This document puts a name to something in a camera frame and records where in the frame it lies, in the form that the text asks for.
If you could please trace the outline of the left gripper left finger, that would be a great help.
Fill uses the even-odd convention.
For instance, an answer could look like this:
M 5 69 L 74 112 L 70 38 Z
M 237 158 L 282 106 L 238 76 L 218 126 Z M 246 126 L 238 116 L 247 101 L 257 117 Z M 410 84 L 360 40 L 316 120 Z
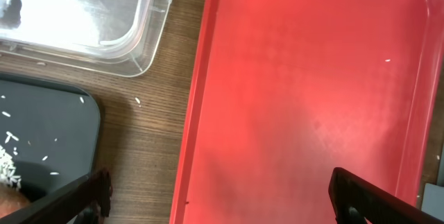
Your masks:
M 112 183 L 107 169 L 85 174 L 64 187 L 1 218 L 1 223 L 102 223 L 110 215 Z

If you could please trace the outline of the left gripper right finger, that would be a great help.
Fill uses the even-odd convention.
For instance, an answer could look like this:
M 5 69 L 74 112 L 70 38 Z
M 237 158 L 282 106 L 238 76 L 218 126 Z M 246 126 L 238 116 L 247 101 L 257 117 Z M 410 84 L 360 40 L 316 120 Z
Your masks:
M 341 167 L 334 168 L 328 193 L 337 224 L 443 224 Z

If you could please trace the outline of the orange carrot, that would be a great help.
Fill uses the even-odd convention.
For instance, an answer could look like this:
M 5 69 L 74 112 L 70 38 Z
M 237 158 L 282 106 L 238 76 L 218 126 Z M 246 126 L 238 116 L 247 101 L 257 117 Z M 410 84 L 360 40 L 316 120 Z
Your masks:
M 0 218 L 21 210 L 30 205 L 30 201 L 20 192 L 1 185 L 0 190 Z

